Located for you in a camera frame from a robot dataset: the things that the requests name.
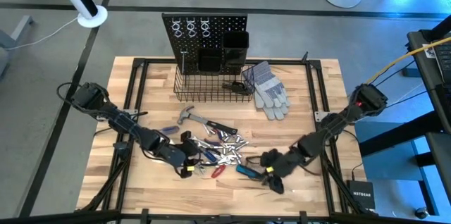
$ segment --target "wooden tabletop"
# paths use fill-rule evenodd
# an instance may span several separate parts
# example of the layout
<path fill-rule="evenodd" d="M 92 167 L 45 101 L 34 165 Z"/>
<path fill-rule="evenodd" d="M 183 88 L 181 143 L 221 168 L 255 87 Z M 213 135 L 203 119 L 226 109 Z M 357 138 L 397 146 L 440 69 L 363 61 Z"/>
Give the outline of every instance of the wooden tabletop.
<path fill-rule="evenodd" d="M 133 59 L 116 57 L 111 71 L 107 89 L 111 101 L 120 108 L 123 107 Z M 330 109 L 341 111 L 347 105 L 347 97 L 338 60 L 323 59 L 321 63 Z M 186 106 L 194 105 L 191 110 L 194 114 L 238 129 L 239 134 L 249 141 L 249 145 L 240 150 L 243 158 L 260 155 L 273 148 L 285 152 L 300 136 L 315 131 L 309 88 L 304 66 L 272 65 L 271 71 L 285 85 L 292 104 L 288 116 L 282 121 L 267 120 L 263 111 L 256 111 L 253 100 L 249 103 L 180 102 L 173 93 L 175 64 L 151 64 L 141 105 L 141 111 L 148 111 L 149 114 L 140 117 L 139 124 L 154 129 L 176 125 L 180 111 Z M 139 70 L 134 93 L 137 91 L 140 74 Z M 316 96 L 321 107 L 315 74 Z M 97 129 L 107 127 L 106 123 L 99 123 Z M 355 132 L 353 127 L 347 129 Z M 197 137 L 207 137 L 203 127 L 195 121 L 185 120 L 180 126 L 180 132 L 186 130 L 192 131 Z M 106 181 L 116 135 L 109 130 L 94 138 L 77 208 L 88 204 Z M 171 135 L 171 139 L 178 143 L 180 135 Z M 352 168 L 362 162 L 358 143 L 353 136 L 344 132 L 340 135 L 337 148 L 343 178 L 350 179 Z M 267 186 L 237 173 L 235 167 L 227 167 L 216 179 L 210 178 L 214 168 L 208 169 L 203 177 L 193 175 L 180 179 L 171 166 L 155 163 L 137 149 L 136 144 L 123 213 L 141 213 L 142 209 L 149 209 L 155 214 L 298 216 L 299 211 L 306 211 L 308 216 L 328 216 L 322 176 L 310 175 L 301 168 L 283 178 L 285 193 L 277 194 Z M 319 160 L 311 163 L 308 169 L 321 173 Z M 363 166 L 356 168 L 355 175 L 358 180 L 365 180 Z M 338 189 L 332 178 L 330 181 L 335 210 L 339 211 Z M 118 182 L 113 189 L 112 208 L 115 206 L 117 189 Z"/>

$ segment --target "black box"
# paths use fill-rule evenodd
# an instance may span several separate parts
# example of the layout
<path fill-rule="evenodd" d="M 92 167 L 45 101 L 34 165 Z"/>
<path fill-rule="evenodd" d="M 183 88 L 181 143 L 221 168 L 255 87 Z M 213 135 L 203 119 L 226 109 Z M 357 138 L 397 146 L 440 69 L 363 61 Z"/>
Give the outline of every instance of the black box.
<path fill-rule="evenodd" d="M 347 186 L 351 191 L 352 197 L 358 201 L 364 208 L 374 210 L 376 204 L 374 202 L 374 190 L 371 182 L 347 181 Z"/>

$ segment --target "wire basket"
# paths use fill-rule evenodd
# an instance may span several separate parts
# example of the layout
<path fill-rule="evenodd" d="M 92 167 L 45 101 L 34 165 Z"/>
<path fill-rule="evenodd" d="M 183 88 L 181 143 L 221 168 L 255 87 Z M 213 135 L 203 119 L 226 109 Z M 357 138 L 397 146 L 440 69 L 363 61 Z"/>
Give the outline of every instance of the wire basket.
<path fill-rule="evenodd" d="M 183 75 L 179 67 L 175 72 L 174 93 L 179 101 L 223 101 L 223 102 L 249 102 L 254 93 L 254 71 L 251 66 L 236 68 L 236 75 Z M 243 72 L 248 70 L 249 77 L 245 78 Z M 224 88 L 223 84 L 238 82 L 245 86 L 245 91 L 232 92 Z"/>

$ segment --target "gray glove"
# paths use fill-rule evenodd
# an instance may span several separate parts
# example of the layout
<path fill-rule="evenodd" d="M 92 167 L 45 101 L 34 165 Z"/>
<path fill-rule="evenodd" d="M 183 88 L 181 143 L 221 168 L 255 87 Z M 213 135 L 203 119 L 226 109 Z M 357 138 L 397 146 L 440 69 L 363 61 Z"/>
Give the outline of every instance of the gray glove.
<path fill-rule="evenodd" d="M 262 108 L 269 120 L 284 119 L 284 115 L 288 114 L 288 94 L 282 82 L 271 72 L 268 61 L 259 63 L 258 65 L 243 72 L 244 77 L 252 82 L 252 73 L 254 76 L 254 100 L 257 108 Z"/>

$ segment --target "gray floor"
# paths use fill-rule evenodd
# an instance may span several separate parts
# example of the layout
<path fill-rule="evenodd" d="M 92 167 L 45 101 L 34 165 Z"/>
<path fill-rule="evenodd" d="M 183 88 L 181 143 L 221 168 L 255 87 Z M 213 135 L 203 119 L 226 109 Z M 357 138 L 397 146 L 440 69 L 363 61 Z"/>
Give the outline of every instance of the gray floor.
<path fill-rule="evenodd" d="M 449 13 L 450 1 L 362 0 L 349 11 Z M 0 0 L 0 3 L 69 4 L 68 0 Z M 110 5 L 342 10 L 324 0 L 111 0 Z M 50 34 L 76 16 L 75 11 L 0 9 L 0 29 L 11 32 L 25 14 L 32 15 L 36 23 L 24 43 Z M 434 19 L 250 15 L 249 56 L 299 58 L 308 51 L 311 58 L 338 58 L 346 89 L 351 92 L 376 70 L 405 53 L 409 31 L 431 28 L 438 22 Z M 61 105 L 55 95 L 56 86 L 70 81 L 88 34 L 89 30 L 73 23 L 51 39 L 21 49 L 0 81 L 0 156 L 3 163 L 0 167 L 0 218 L 17 214 Z M 95 40 L 82 82 L 105 85 L 114 56 L 171 54 L 161 13 L 109 12 L 109 19 Z M 392 70 L 408 62 L 409 59 Z M 391 103 L 420 84 L 420 79 L 397 75 L 381 89 Z M 420 91 L 421 86 L 407 96 Z M 415 101 L 430 105 L 426 95 Z M 408 113 L 400 112 L 406 108 Z M 406 102 L 372 120 L 405 122 L 423 112 L 424 107 L 414 108 Z M 70 111 L 33 214 L 74 209 L 95 126 L 95 121 L 86 115 Z M 390 193 L 390 197 L 405 197 L 396 191 L 386 193 Z M 407 209 L 403 202 L 396 201 L 392 206 L 401 216 Z"/>

